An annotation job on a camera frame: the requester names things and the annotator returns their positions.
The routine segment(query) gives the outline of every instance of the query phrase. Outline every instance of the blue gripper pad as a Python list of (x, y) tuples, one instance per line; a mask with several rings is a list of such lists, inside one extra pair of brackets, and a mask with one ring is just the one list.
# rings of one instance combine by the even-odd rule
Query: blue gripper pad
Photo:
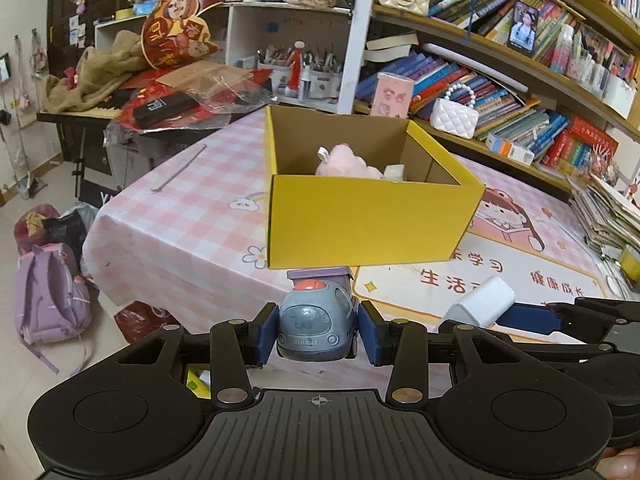
[(381, 366), (383, 364), (382, 347), (378, 340), (378, 327), (362, 303), (358, 308), (358, 331), (360, 332), (364, 349), (367, 351), (369, 362), (374, 366)]
[[(254, 322), (258, 320), (260, 314), (256, 317)], [(265, 365), (271, 355), (271, 350), (276, 342), (278, 336), (278, 323), (280, 321), (280, 309), (276, 305), (272, 308), (267, 316), (260, 320), (261, 326), (259, 330), (257, 347), (257, 359), (259, 365)]]
[(546, 335), (560, 332), (562, 328), (562, 320), (558, 319), (551, 310), (544, 306), (526, 303), (514, 303), (496, 323), (507, 328)]

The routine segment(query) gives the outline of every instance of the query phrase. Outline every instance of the gray toy car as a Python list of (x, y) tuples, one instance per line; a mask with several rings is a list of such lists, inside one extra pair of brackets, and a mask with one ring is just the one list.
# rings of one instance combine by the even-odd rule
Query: gray toy car
[(280, 306), (278, 354), (315, 362), (356, 357), (359, 302), (349, 267), (290, 270), (287, 277), (294, 288)]

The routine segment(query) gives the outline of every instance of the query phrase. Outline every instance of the pearl handle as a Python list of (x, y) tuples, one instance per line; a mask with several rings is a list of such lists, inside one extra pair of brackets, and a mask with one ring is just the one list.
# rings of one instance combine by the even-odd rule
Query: pearl handle
[(466, 90), (467, 92), (469, 92), (469, 95), (471, 95), (471, 101), (469, 101), (466, 106), (468, 106), (469, 108), (473, 108), (474, 106), (476, 106), (476, 94), (472, 90), (471, 86), (462, 83), (451, 85), (445, 92), (444, 99), (448, 101), (451, 98), (451, 94), (453, 94), (453, 92), (455, 92), (456, 90)]

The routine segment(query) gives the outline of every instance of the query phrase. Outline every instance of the purple backpack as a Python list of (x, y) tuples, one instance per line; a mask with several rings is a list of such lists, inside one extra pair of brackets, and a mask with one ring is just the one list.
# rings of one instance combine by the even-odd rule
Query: purple backpack
[[(34, 345), (79, 338), (91, 321), (89, 290), (79, 276), (76, 259), (68, 246), (34, 246), (32, 252), (20, 257), (14, 315), (20, 341), (58, 373)], [(73, 374), (83, 366), (84, 358)]]

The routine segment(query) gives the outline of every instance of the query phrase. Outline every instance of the smartphone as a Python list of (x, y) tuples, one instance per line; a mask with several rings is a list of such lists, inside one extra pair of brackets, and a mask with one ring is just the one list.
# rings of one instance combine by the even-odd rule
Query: smartphone
[(532, 56), (537, 28), (538, 10), (522, 2), (516, 2), (513, 6), (513, 23), (507, 45), (525, 56)]

